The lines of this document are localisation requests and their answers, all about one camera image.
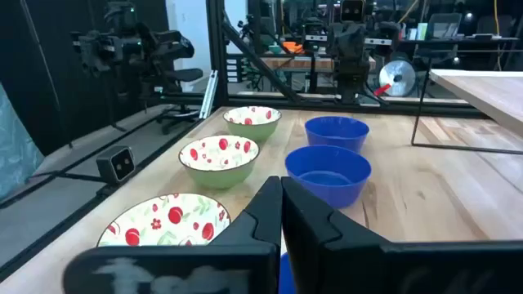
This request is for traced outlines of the silver aluminium profile bar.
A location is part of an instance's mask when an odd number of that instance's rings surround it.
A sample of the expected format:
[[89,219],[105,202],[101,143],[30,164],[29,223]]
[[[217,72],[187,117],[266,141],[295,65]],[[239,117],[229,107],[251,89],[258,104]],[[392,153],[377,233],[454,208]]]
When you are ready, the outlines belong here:
[[212,106],[214,101],[214,96],[216,94],[218,83],[218,71],[213,70],[209,75],[208,85],[204,92],[203,102],[199,112],[199,119],[206,119],[212,112]]

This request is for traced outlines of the green bowl floral inside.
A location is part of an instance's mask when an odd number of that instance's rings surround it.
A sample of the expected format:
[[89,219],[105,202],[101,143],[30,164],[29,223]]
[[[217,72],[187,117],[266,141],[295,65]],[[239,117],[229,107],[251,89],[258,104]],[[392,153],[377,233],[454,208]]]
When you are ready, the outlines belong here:
[[223,118],[232,135],[258,142],[266,141],[275,132],[282,113],[265,106],[244,106],[227,110]]
[[200,194],[168,194],[138,203],[113,220],[97,245],[207,245],[231,223],[218,201]]
[[195,140],[178,154],[180,163],[198,185],[229,189],[253,171],[258,144],[242,136],[219,135]]

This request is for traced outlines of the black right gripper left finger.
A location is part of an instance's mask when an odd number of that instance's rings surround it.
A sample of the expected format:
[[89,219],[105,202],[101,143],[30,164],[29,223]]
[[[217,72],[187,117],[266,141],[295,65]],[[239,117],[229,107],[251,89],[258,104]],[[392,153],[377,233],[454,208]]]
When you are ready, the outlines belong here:
[[278,294],[283,188],[270,176],[205,246],[98,247],[65,268],[65,294]]

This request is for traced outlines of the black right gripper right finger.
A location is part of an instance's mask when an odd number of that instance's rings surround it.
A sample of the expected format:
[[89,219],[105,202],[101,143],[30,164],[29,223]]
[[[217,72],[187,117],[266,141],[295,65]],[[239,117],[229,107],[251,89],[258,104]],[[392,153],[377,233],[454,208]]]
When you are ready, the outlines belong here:
[[297,294],[523,294],[523,241],[394,243],[281,184]]

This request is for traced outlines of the silver round disc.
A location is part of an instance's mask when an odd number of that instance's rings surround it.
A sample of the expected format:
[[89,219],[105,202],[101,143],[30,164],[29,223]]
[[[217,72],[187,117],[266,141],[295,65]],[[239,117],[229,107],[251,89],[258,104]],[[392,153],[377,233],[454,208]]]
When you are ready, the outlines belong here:
[[378,75],[380,87],[389,87],[385,93],[389,96],[407,96],[417,81],[416,71],[407,60],[393,60],[386,63]]

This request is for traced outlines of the blue plastic bowl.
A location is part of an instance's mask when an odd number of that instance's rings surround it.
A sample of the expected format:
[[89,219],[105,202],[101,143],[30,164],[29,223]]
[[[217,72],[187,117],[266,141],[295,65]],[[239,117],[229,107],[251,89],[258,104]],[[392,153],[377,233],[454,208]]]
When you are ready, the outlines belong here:
[[295,149],[284,165],[290,177],[334,208],[352,205],[372,172],[366,158],[333,145]]
[[287,252],[280,257],[279,294],[296,294],[293,272]]
[[309,145],[334,145],[359,153],[369,126],[360,120],[340,116],[322,116],[305,122]]

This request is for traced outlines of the teal patterned curtain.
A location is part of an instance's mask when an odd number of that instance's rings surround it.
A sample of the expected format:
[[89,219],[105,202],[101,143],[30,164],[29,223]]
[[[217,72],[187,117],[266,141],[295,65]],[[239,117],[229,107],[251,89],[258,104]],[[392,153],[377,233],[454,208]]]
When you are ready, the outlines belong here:
[[0,200],[20,188],[43,159],[0,83]]

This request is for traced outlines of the wooden shelf black metal legs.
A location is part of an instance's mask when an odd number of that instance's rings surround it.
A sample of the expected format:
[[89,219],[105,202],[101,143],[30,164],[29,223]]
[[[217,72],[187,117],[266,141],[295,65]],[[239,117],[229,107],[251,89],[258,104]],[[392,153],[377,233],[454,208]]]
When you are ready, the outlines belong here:
[[410,138],[412,146],[491,154],[523,155],[523,151],[520,150],[417,143],[415,138],[422,115],[427,84],[430,81],[451,91],[459,99],[480,110],[502,127],[523,137],[523,72],[433,69],[431,66],[432,62],[429,62],[419,97],[418,109]]

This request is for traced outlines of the black office chair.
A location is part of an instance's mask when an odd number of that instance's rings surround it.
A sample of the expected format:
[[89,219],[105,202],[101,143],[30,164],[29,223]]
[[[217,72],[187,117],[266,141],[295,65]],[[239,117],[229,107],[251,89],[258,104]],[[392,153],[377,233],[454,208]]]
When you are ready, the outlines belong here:
[[146,107],[148,102],[159,103],[162,97],[175,97],[182,93],[183,82],[203,77],[198,68],[175,69],[172,62],[194,56],[189,39],[177,30],[153,32],[147,26],[138,29],[144,61],[140,69],[141,94],[139,99]]

